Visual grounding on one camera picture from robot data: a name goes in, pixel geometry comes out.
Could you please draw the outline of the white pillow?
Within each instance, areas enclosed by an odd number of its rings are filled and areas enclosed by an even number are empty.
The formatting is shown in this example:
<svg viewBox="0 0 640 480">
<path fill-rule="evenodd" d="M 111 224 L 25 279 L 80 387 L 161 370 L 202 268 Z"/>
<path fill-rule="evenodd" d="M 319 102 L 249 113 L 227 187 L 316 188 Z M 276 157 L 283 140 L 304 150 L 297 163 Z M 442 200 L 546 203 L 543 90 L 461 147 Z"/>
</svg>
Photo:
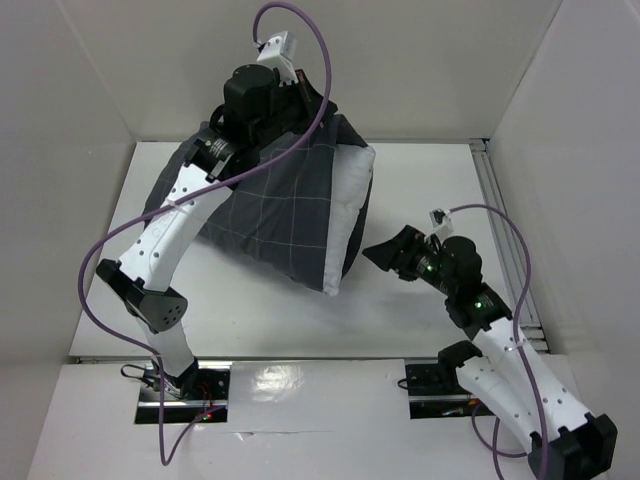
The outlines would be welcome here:
<svg viewBox="0 0 640 480">
<path fill-rule="evenodd" d="M 322 291 L 335 296 L 360 250 L 375 150 L 338 144 L 334 151 Z"/>
</svg>

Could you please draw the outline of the dark grey checked pillowcase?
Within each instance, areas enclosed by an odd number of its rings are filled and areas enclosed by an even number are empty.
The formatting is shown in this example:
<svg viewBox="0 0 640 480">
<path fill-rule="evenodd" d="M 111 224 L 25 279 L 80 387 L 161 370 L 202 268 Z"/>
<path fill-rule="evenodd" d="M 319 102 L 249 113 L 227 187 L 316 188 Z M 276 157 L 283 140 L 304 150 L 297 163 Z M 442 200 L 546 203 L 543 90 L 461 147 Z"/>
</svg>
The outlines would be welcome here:
<svg viewBox="0 0 640 480">
<path fill-rule="evenodd" d="M 188 141 L 161 171 L 146 211 L 155 210 L 166 199 Z M 276 140 L 260 154 L 270 168 L 232 188 L 216 190 L 215 209 L 196 237 L 225 253 L 265 263 L 324 293 L 332 165 L 338 144 L 370 146 L 341 114 L 330 116 L 304 143 L 293 134 Z"/>
</svg>

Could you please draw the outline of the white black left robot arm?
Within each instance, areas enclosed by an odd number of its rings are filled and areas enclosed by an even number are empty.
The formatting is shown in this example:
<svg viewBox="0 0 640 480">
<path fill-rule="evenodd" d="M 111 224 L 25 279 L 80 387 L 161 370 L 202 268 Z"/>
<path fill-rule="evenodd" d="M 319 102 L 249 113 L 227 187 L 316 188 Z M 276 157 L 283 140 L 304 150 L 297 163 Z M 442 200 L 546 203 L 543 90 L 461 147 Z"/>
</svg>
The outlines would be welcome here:
<svg viewBox="0 0 640 480">
<path fill-rule="evenodd" d="M 234 187 L 257 172 L 260 153 L 293 133 L 307 139 L 335 106 L 305 72 L 286 78 L 281 67 L 249 64 L 223 88 L 224 102 L 188 141 L 177 178 L 161 207 L 144 216 L 136 242 L 116 260 L 103 259 L 96 273 L 147 334 L 147 350 L 176 399 L 196 390 L 199 364 L 181 323 L 187 299 L 171 281 L 184 253 L 215 209 L 217 187 Z"/>
</svg>

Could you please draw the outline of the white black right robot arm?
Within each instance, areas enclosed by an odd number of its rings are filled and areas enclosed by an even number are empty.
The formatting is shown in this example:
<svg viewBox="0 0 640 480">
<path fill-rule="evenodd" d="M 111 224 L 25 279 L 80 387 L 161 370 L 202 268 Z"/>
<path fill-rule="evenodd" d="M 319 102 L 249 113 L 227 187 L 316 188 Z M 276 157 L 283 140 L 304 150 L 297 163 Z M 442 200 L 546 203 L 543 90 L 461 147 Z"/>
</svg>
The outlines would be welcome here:
<svg viewBox="0 0 640 480">
<path fill-rule="evenodd" d="M 519 440 L 535 476 L 593 479 L 611 467 L 615 424 L 594 415 L 531 346 L 509 307 L 484 282 L 473 241 L 440 240 L 405 226 L 363 254 L 383 271 L 423 280 L 444 294 L 449 318 L 466 338 L 439 352 L 438 384 L 476 396 Z"/>
</svg>

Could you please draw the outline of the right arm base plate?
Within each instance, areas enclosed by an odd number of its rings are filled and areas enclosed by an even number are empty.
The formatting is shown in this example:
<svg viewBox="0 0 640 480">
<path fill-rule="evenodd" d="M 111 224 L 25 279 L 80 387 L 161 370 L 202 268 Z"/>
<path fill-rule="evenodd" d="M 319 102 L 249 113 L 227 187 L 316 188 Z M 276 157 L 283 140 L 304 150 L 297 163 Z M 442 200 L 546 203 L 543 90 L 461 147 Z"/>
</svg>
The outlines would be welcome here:
<svg viewBox="0 0 640 480">
<path fill-rule="evenodd" d="M 407 361 L 397 385 L 407 393 L 412 420 L 470 417 L 475 408 L 477 416 L 493 415 L 476 396 L 459 386 L 447 386 L 433 359 Z"/>
</svg>

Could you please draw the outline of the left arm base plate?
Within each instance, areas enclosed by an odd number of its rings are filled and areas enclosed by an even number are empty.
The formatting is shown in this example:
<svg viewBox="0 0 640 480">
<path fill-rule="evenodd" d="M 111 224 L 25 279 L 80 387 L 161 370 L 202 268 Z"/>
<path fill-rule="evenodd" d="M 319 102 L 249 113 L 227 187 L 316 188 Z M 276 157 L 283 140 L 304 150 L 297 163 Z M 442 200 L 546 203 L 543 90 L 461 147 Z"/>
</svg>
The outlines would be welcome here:
<svg viewBox="0 0 640 480">
<path fill-rule="evenodd" d="M 120 373 L 139 383 L 134 423 L 157 425 L 160 412 L 159 373 L 152 363 L 125 364 Z M 193 385 L 184 392 L 170 382 L 165 386 L 164 422 L 187 424 L 196 416 L 206 424 L 226 423 L 231 380 L 231 363 L 201 361 Z"/>
</svg>

